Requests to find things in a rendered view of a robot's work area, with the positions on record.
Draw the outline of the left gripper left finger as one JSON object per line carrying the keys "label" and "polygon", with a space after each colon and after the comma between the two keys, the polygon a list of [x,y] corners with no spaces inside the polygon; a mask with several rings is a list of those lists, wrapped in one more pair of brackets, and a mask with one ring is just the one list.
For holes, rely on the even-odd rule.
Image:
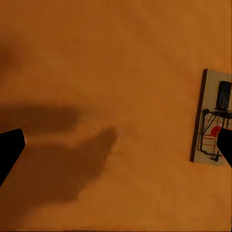
{"label": "left gripper left finger", "polygon": [[21,129],[0,134],[0,186],[25,147]]}

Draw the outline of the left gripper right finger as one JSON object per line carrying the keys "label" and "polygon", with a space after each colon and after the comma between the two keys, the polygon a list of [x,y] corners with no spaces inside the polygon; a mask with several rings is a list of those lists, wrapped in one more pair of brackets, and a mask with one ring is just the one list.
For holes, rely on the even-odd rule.
{"label": "left gripper right finger", "polygon": [[217,138],[217,147],[232,167],[232,130],[222,128]]}

